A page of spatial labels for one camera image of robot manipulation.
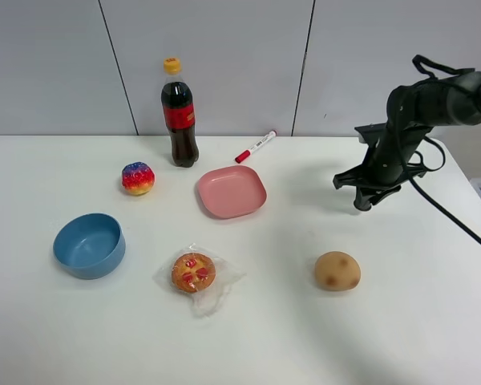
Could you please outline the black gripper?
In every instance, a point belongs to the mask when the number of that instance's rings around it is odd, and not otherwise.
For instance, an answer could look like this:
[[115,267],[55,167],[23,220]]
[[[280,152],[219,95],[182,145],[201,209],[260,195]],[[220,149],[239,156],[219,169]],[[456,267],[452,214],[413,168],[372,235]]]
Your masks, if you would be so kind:
[[432,128],[417,126],[394,133],[386,124],[369,124],[354,129],[359,139],[368,146],[362,163],[333,177],[333,186],[356,188],[354,207],[369,211],[374,197],[384,197],[397,192],[406,181],[402,161],[414,155],[419,144]]

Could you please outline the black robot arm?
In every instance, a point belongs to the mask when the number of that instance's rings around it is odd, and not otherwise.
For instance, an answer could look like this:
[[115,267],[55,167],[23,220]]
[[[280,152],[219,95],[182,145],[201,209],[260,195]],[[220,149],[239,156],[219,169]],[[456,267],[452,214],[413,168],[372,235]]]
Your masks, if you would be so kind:
[[387,120],[355,131],[368,146],[362,163],[333,177],[333,186],[356,188],[354,207],[368,211],[401,185],[432,168],[411,163],[417,148],[435,127],[481,124],[481,71],[445,79],[429,78],[394,89],[386,104]]

